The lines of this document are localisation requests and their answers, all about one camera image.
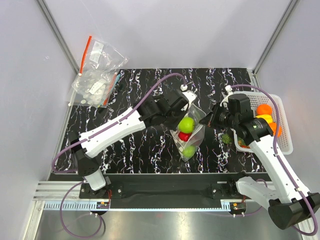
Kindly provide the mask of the clear bag with white dots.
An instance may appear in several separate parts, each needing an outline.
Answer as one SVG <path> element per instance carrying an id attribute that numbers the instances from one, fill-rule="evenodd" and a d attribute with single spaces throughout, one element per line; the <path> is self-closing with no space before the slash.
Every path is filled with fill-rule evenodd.
<path id="1" fill-rule="evenodd" d="M 205 126 L 200 120 L 205 117 L 205 112 L 193 103 L 182 120 L 174 130 L 170 130 L 174 144 L 184 162 L 190 160 L 205 137 Z"/>

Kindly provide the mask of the red apple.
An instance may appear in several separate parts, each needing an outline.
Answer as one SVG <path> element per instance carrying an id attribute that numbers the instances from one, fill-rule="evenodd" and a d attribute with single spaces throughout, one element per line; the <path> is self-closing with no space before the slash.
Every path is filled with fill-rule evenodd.
<path id="1" fill-rule="evenodd" d="M 192 133 L 185 133 L 185 132 L 182 132 L 182 131 L 180 131 L 178 133 L 179 139 L 181 141 L 183 141 L 183 142 L 187 142 L 190 139 L 191 135 L 192 135 Z"/>

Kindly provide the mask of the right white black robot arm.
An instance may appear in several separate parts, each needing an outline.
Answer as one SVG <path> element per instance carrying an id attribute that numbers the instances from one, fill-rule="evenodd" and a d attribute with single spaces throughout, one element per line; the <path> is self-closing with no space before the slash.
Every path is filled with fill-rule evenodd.
<path id="1" fill-rule="evenodd" d="M 240 174 L 227 185 L 228 195 L 249 197 L 268 211 L 273 223 L 282 230 L 309 218 L 320 208 L 320 194 L 312 193 L 295 174 L 282 154 L 269 124 L 254 117 L 249 97 L 243 93 L 228 97 L 227 107 L 217 103 L 200 124 L 213 128 L 230 128 L 244 140 L 266 169 L 274 190 Z"/>

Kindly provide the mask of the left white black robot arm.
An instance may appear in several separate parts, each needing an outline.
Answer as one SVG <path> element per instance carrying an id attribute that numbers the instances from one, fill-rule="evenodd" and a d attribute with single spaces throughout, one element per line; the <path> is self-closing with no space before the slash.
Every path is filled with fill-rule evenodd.
<path id="1" fill-rule="evenodd" d="M 97 159 L 102 150 L 148 127 L 164 125 L 170 130 L 176 129 L 196 98 L 194 92 L 179 89 L 168 97 L 144 96 L 134 107 L 93 130 L 69 132 L 73 162 L 78 175 L 89 184 L 90 192 L 97 198 L 103 198 L 108 193 L 107 182 Z"/>

